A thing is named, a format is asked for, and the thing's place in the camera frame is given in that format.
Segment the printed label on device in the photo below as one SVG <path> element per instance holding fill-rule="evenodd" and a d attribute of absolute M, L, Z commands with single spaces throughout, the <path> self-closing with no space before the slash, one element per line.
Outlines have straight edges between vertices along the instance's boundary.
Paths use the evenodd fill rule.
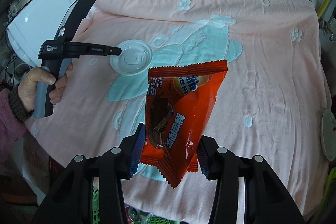
<path fill-rule="evenodd" d="M 58 37 L 63 36 L 63 35 L 64 35 L 64 31 L 65 31 L 65 27 L 63 27 L 63 28 L 59 31 L 59 33 L 58 33 Z"/>
<path fill-rule="evenodd" d="M 45 45 L 43 47 L 43 54 L 61 54 L 62 53 L 62 46 L 60 45 Z"/>
<path fill-rule="evenodd" d="M 103 52 L 104 49 L 103 48 L 92 47 L 90 51 L 91 52 Z"/>

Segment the green plastic basket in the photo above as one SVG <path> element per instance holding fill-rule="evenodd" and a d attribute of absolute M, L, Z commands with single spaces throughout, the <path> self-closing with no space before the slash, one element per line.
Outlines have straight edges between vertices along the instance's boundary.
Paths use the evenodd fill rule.
<path fill-rule="evenodd" d="M 92 219 L 93 219 L 93 224 L 100 224 L 99 190 L 97 187 L 93 187 L 93 192 L 92 192 Z"/>
<path fill-rule="evenodd" d="M 336 168 L 332 168 L 327 177 L 327 182 L 324 186 L 322 202 L 310 224 L 315 224 L 319 219 L 319 217 L 322 215 L 322 213 L 325 212 L 335 192 L 336 192 Z"/>
<path fill-rule="evenodd" d="M 147 224 L 177 224 L 178 222 L 164 219 L 162 217 L 151 217 L 147 220 Z"/>
<path fill-rule="evenodd" d="M 93 192 L 92 192 L 92 219 L 93 219 L 93 224 L 100 224 L 99 190 L 97 187 L 93 187 Z M 151 217 L 147 219 L 146 224 L 179 224 L 179 222 L 155 216 L 155 217 Z"/>

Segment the orange snack package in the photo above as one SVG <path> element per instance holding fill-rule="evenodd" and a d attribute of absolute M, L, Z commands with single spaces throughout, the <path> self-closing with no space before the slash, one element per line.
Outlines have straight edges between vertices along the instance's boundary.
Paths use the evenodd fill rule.
<path fill-rule="evenodd" d="M 173 188 L 197 171 L 195 152 L 226 73 L 225 60 L 148 70 L 140 162 L 156 166 Z"/>

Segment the screw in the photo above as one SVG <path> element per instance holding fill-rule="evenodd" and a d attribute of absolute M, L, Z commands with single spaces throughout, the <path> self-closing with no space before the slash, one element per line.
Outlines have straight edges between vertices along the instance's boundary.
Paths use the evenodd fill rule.
<path fill-rule="evenodd" d="M 225 154 L 227 152 L 227 149 L 225 147 L 219 147 L 217 148 L 218 153 Z"/>
<path fill-rule="evenodd" d="M 254 157 L 254 160 L 257 161 L 257 162 L 262 162 L 264 160 L 264 158 L 262 156 L 256 155 Z"/>
<path fill-rule="evenodd" d="M 121 152 L 121 149 L 118 146 L 116 146 L 112 148 L 111 152 L 113 154 L 119 154 Z"/>
<path fill-rule="evenodd" d="M 75 157 L 75 162 L 81 162 L 84 159 L 84 157 L 82 155 L 77 155 Z"/>

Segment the pink towel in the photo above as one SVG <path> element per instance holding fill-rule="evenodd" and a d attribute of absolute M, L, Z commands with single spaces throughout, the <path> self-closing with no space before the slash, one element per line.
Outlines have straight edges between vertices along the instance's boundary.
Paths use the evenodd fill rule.
<path fill-rule="evenodd" d="M 204 134 L 238 156 L 262 155 L 301 213 L 314 211 L 328 172 L 319 130 L 331 98 L 310 2 L 97 0 L 75 40 L 116 46 L 129 39 L 149 43 L 152 66 L 226 59 L 228 73 Z M 133 134 L 143 122 L 147 90 L 146 73 L 120 76 L 109 57 L 83 56 L 73 66 L 54 114 L 26 123 L 64 166 L 77 154 L 102 155 Z M 146 166 L 123 182 L 126 203 L 171 220 L 208 223 L 216 182 L 187 173 L 173 190 L 151 172 Z M 240 191 L 237 223 L 244 219 Z"/>

